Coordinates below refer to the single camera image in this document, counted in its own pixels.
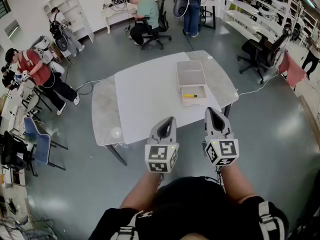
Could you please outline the white shelf unit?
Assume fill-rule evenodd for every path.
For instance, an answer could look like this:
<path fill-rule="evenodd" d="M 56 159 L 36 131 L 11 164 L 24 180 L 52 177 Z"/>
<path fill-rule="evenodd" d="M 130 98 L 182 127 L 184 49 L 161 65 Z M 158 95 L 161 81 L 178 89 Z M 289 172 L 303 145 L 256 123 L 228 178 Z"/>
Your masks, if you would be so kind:
<path fill-rule="evenodd" d="M 43 10 L 49 20 L 54 7 L 57 7 L 65 19 L 71 23 L 68 28 L 78 40 L 89 38 L 92 43 L 94 42 L 94 32 L 79 0 L 48 0 L 43 5 Z"/>

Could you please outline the person's right forearm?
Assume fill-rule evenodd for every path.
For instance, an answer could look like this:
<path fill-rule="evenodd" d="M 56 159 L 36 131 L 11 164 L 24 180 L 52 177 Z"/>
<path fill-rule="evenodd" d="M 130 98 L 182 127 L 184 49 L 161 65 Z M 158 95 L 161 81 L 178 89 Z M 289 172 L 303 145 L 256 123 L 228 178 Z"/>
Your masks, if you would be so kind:
<path fill-rule="evenodd" d="M 234 162 L 220 169 L 226 194 L 237 203 L 241 204 L 246 199 L 256 196 L 250 182 L 243 175 Z"/>

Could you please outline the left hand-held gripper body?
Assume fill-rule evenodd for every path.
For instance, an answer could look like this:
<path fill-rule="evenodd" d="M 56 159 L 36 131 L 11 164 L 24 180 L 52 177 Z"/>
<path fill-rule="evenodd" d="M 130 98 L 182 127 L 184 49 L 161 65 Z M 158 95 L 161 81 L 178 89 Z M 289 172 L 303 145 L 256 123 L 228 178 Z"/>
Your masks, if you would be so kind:
<path fill-rule="evenodd" d="M 144 146 L 144 160 L 150 173 L 170 173 L 178 159 L 179 144 L 151 137 Z"/>

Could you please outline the grey shell backpack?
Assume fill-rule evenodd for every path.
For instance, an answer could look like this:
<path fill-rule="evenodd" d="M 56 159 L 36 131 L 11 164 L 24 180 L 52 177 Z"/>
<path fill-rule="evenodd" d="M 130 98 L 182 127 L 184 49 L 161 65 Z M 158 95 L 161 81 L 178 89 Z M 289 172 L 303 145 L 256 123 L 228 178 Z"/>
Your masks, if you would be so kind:
<path fill-rule="evenodd" d="M 189 0 L 175 0 L 173 5 L 173 15 L 176 18 L 183 17 L 188 10 L 189 4 Z"/>
<path fill-rule="evenodd" d="M 68 41 L 64 35 L 59 35 L 55 39 L 55 44 L 61 52 L 65 52 L 68 50 Z"/>

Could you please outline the pink cloth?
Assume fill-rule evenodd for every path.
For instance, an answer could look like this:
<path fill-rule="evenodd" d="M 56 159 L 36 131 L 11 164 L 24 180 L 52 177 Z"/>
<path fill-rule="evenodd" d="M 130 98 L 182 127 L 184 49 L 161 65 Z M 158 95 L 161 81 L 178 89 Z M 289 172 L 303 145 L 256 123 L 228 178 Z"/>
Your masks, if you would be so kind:
<path fill-rule="evenodd" d="M 286 81 L 292 88 L 307 76 L 307 73 L 295 62 L 287 51 L 284 52 L 278 70 L 280 74 L 287 72 Z"/>

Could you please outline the white shelving rack with items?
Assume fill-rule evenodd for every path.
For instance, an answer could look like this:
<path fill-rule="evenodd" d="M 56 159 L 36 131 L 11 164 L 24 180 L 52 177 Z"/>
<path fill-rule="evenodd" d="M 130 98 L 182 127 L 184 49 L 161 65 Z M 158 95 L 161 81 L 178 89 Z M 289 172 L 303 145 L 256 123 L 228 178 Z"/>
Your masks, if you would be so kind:
<path fill-rule="evenodd" d="M 223 19 L 247 39 L 264 35 L 274 43 L 286 24 L 292 25 L 300 46 L 320 32 L 320 9 L 312 0 L 224 0 Z"/>

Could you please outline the white table mat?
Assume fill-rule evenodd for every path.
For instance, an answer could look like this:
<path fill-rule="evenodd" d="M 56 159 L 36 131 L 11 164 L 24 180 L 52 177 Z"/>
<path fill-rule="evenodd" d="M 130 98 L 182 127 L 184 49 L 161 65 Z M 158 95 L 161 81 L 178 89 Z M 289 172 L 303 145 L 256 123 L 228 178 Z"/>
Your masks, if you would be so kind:
<path fill-rule="evenodd" d="M 151 129 L 163 119 L 174 117 L 178 128 L 204 119 L 212 107 L 221 110 L 207 84 L 197 87 L 199 95 L 184 105 L 185 91 L 180 89 L 177 65 L 191 64 L 201 69 L 203 63 L 180 52 L 129 67 L 115 74 L 116 97 L 122 135 L 126 144 L 147 139 Z"/>

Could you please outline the person's left forearm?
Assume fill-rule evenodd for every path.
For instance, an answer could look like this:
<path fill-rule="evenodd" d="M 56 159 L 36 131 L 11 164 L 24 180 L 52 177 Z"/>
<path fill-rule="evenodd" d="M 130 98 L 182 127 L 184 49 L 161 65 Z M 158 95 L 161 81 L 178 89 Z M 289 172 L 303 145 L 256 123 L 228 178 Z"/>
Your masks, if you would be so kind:
<path fill-rule="evenodd" d="M 147 211 L 155 198 L 161 177 L 160 173 L 146 171 L 125 197 L 119 208 Z"/>

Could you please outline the black office chair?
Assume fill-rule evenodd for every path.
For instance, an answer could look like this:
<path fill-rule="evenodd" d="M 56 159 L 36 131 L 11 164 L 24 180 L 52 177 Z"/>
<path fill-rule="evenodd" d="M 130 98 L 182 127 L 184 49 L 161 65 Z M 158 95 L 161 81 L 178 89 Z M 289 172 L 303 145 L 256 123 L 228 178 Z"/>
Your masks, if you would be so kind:
<path fill-rule="evenodd" d="M 253 68 L 260 77 L 260 84 L 263 85 L 264 78 L 261 70 L 266 73 L 268 69 L 275 64 L 277 54 L 281 51 L 282 45 L 292 33 L 292 25 L 287 23 L 282 29 L 282 35 L 274 43 L 271 43 L 264 34 L 257 32 L 261 37 L 260 41 L 249 39 L 241 48 L 249 55 L 249 58 L 240 55 L 237 56 L 238 61 L 246 61 L 249 63 L 247 67 L 239 70 L 239 73 L 243 74 L 248 69 Z"/>
<path fill-rule="evenodd" d="M 136 19 L 136 22 L 142 22 L 144 26 L 147 28 L 147 35 L 143 36 L 144 39 L 147 39 L 146 42 L 144 42 L 142 45 L 140 45 L 140 49 L 144 50 L 146 46 L 152 42 L 156 41 L 160 45 L 160 49 L 164 49 L 164 45 L 161 42 L 161 39 L 168 39 L 169 41 L 172 40 L 172 37 L 170 35 L 165 35 L 161 34 L 166 32 L 169 29 L 169 23 L 167 21 L 167 12 L 164 11 L 164 4 L 165 0 L 158 0 L 160 2 L 160 7 L 159 7 L 159 17 L 158 17 L 158 24 L 159 27 L 155 29 L 151 29 L 151 27 L 148 25 L 147 20 L 149 20 L 149 17 L 141 18 L 141 19 Z"/>

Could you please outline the blue plastic chair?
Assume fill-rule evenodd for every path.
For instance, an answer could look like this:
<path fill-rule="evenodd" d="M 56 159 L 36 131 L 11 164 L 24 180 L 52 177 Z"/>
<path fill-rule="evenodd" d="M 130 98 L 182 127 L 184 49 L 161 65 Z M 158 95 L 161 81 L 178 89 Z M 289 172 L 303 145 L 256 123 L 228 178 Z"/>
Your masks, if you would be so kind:
<path fill-rule="evenodd" d="M 50 152 L 51 147 L 60 147 L 65 150 L 68 150 L 68 148 L 53 141 L 51 136 L 31 117 L 24 118 L 24 128 L 25 136 L 32 143 L 31 158 L 40 164 L 65 171 L 65 168 L 50 162 Z"/>

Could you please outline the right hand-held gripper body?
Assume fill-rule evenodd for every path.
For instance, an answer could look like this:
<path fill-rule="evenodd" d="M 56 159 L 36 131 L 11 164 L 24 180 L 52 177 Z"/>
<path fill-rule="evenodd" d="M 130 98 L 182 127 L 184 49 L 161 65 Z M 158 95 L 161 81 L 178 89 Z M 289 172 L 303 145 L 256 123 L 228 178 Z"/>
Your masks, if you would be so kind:
<path fill-rule="evenodd" d="M 239 141 L 233 132 L 206 134 L 204 140 L 204 155 L 212 166 L 224 167 L 231 165 L 240 156 Z"/>

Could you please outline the person's black shirt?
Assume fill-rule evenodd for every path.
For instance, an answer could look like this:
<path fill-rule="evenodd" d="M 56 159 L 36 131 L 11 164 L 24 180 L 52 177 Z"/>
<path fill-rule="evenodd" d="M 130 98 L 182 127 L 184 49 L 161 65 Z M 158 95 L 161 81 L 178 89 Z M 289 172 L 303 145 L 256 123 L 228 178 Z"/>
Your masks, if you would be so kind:
<path fill-rule="evenodd" d="M 183 177 L 161 187 L 146 211 L 110 208 L 88 240 L 287 240 L 289 223 L 273 203 L 253 196 L 242 203 L 217 183 Z"/>

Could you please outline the white backpack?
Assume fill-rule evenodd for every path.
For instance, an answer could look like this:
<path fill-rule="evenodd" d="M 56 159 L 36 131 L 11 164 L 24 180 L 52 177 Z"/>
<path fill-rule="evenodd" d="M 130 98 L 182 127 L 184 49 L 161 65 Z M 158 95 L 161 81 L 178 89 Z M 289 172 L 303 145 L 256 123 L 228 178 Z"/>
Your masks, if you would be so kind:
<path fill-rule="evenodd" d="M 42 61 L 43 64 L 45 64 L 46 66 L 48 66 L 51 62 L 50 58 L 41 50 L 41 49 L 29 49 L 30 51 L 33 51 L 35 52 L 40 60 Z M 27 51 L 28 50 L 23 50 L 22 51 L 22 54 L 24 56 L 24 58 L 26 59 L 26 61 L 30 64 L 30 65 L 34 65 L 33 62 L 30 60 L 30 58 L 28 57 L 28 54 L 27 54 Z"/>

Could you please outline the white vanity desk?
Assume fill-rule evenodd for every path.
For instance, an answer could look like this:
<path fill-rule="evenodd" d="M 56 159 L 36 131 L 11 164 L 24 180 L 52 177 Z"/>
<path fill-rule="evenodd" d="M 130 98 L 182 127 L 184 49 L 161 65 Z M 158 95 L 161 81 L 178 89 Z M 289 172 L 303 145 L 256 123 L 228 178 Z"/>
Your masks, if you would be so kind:
<path fill-rule="evenodd" d="M 121 3 L 103 9 L 101 16 L 105 20 L 107 33 L 111 33 L 111 25 L 132 19 L 136 9 L 137 7 L 130 3 Z"/>

